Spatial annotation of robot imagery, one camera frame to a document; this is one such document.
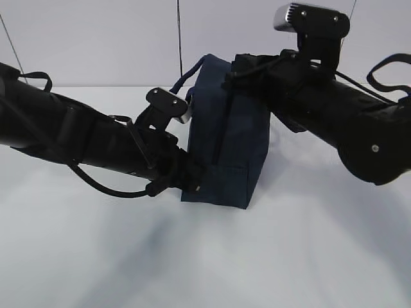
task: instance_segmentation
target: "white table surface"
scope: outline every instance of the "white table surface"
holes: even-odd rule
[[[61,88],[136,116],[149,88]],[[185,147],[188,125],[169,131]],[[0,307],[411,306],[411,174],[375,187],[272,118],[248,210],[105,196],[64,166],[0,148]],[[87,167],[101,182],[146,181]]]

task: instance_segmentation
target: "black mount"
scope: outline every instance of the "black mount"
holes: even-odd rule
[[[146,95],[146,100],[150,106],[139,115],[135,123],[131,118],[122,115],[111,115],[111,118],[126,123],[149,169],[159,167],[159,158],[166,157],[169,160],[171,167],[166,175],[146,186],[149,196],[157,196],[170,187],[177,173],[181,172],[178,164],[182,150],[177,147],[178,138],[166,132],[167,126],[172,119],[181,123],[188,122],[191,109],[187,101],[162,88],[152,89]],[[144,140],[141,132],[150,138]]]
[[[297,33],[300,60],[306,64],[317,60],[323,68],[335,72],[350,21],[346,14],[336,10],[291,3],[277,11],[275,29]]]

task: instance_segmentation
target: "white wall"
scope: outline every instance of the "white wall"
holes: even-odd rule
[[[354,0],[311,0],[350,15]],[[170,85],[179,75],[175,0],[2,0],[0,12],[25,71],[47,71],[58,86]],[[185,68],[214,53],[276,54],[295,35],[272,29],[281,0],[181,0]],[[340,70],[365,82],[386,56],[408,52],[408,0],[358,0]],[[10,52],[5,42],[0,55]],[[407,65],[378,76],[411,83]]]

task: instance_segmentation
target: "wire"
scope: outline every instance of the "wire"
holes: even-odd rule
[[[177,27],[179,29],[179,56],[180,56],[180,76],[183,74],[182,65],[182,39],[181,39],[181,14],[180,14],[180,0],[177,0]]]
[[[352,83],[353,85],[355,85],[355,86],[358,87],[359,89],[365,91],[366,93],[374,96],[375,98],[378,98],[378,99],[380,99],[380,100],[382,100],[382,101],[384,101],[384,102],[386,102],[386,103],[388,103],[388,104],[396,104],[394,101],[391,101],[390,99],[385,98],[385,97],[379,95],[378,93],[375,93],[374,91],[372,91],[372,90],[370,90],[370,89],[367,89],[366,87],[364,87],[363,85],[361,85],[361,84],[358,83],[357,81],[351,79],[350,77],[344,75],[343,73],[340,73],[340,72],[337,71],[335,74],[336,74],[337,76],[341,77],[342,79],[345,79],[345,80],[348,81],[349,83]]]
[[[12,49],[13,49],[13,53],[14,53],[14,56],[15,56],[15,58],[16,58],[16,60],[17,60],[17,63],[19,64],[20,70],[21,70],[22,74],[24,74],[24,70],[23,70],[23,67],[21,66],[19,56],[17,56],[17,52],[16,52],[16,50],[15,50],[15,48],[14,48],[14,44],[13,44],[13,42],[12,42],[12,38],[11,38],[11,36],[10,36],[8,30],[7,30],[6,23],[5,23],[4,19],[3,19],[3,16],[1,16],[1,13],[0,13],[0,21],[1,21],[1,23],[3,24],[4,32],[6,32],[7,39],[8,39],[8,41],[9,41],[9,43],[10,43]]]
[[[69,158],[64,152],[64,150],[57,143],[51,140],[35,123],[31,121],[29,117],[27,117],[23,112],[21,112],[16,106],[14,106],[6,98],[0,97],[0,102],[11,113],[13,113],[41,143],[50,148],[59,160],[65,163],[74,173],[76,173],[76,175],[78,175],[84,182],[89,184],[91,187],[97,189],[101,193],[108,194],[109,196],[118,198],[139,198],[147,195],[146,191],[138,191],[133,193],[115,191],[96,182],[80,167],[78,167],[78,163],[76,163],[73,159]]]

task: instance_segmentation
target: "velcro strap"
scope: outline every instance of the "velcro strap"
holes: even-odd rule
[[[407,85],[382,85],[378,81],[376,81],[374,77],[374,73],[381,69],[382,67],[386,66],[387,64],[390,64],[392,62],[403,62],[403,63],[408,63],[411,64],[411,55],[406,54],[406,53],[397,53],[395,55],[389,56],[388,58],[384,59],[381,61],[379,64],[377,64],[371,72],[367,75],[367,81],[368,83],[376,90],[380,92],[393,92],[395,90],[401,90],[406,92],[408,95],[411,95],[411,87]]]
[[[50,92],[53,86],[53,82],[51,81],[50,76],[44,72],[32,72],[28,74],[22,74],[20,77],[23,78],[30,78],[30,79],[45,79],[47,80],[46,86],[44,87],[45,92]]]

